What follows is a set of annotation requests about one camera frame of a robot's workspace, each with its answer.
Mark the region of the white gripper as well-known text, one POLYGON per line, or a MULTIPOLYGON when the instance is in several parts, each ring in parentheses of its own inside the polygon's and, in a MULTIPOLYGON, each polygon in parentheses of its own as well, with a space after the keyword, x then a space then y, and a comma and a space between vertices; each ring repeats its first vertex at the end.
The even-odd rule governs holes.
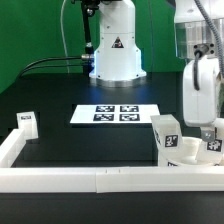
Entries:
POLYGON ((187 126, 201 127, 201 138, 213 142, 215 128, 209 127, 219 115, 219 61, 204 56, 198 62, 198 85, 194 87, 194 62, 187 64, 183 72, 183 117, 187 126))

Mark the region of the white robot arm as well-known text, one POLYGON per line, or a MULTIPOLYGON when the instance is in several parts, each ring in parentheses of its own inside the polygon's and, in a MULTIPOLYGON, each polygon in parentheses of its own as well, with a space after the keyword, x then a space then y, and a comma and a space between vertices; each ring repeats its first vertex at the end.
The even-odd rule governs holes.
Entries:
MULTIPOLYGON (((183 71, 185 124, 201 129, 212 142, 224 86, 224 0, 174 0, 176 55, 186 59, 183 71)), ((135 43, 135 6, 131 0, 102 1, 100 44, 90 79, 108 87, 129 86, 146 76, 135 43)))

